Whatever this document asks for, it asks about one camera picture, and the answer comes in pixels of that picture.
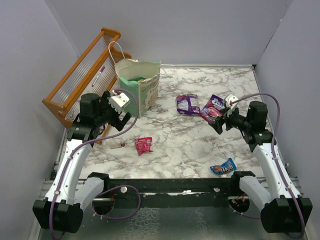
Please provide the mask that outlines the green Fox's bag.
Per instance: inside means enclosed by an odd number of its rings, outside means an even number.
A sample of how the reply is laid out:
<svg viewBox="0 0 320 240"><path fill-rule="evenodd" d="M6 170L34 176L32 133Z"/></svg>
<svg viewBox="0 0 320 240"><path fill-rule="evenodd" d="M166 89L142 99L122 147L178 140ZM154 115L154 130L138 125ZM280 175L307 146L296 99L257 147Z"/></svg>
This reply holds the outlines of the green Fox's bag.
<svg viewBox="0 0 320 240"><path fill-rule="evenodd" d="M130 79L129 81L132 81L132 82L139 82L139 81L143 81L145 80L146 78L144 77L136 77L136 78L132 78Z"/></svg>

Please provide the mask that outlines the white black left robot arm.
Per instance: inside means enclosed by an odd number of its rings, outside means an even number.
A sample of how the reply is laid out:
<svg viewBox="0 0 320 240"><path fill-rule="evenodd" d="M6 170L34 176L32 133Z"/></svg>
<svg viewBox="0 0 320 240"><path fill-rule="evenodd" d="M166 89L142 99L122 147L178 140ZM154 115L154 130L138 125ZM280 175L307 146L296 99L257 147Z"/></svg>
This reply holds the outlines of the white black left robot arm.
<svg viewBox="0 0 320 240"><path fill-rule="evenodd" d="M123 118L119 116L135 99L122 88L80 97L79 113L67 131L66 149L55 179L44 199L36 200L32 207L42 229L50 230L52 235L55 231L76 233L93 199L110 193L110 184L99 173L90 176L81 187L77 187L78 180L95 142L101 140L101 128L112 126L120 135L128 132L125 125L132 115L127 112Z"/></svg>

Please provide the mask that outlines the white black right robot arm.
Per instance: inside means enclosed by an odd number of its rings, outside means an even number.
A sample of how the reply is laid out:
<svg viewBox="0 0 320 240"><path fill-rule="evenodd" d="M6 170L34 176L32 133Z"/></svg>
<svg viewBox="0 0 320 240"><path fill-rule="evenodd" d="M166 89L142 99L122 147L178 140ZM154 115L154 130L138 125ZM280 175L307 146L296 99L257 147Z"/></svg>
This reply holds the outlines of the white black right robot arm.
<svg viewBox="0 0 320 240"><path fill-rule="evenodd" d="M218 134L232 128L240 130L250 151L258 160L268 189L265 189L251 172L236 171L229 189L240 196L245 193L260 211L260 220L268 233L302 233L313 205L302 197L282 163L274 134L266 129L268 109L265 103L252 101L247 115L239 109L224 107L211 126Z"/></svg>

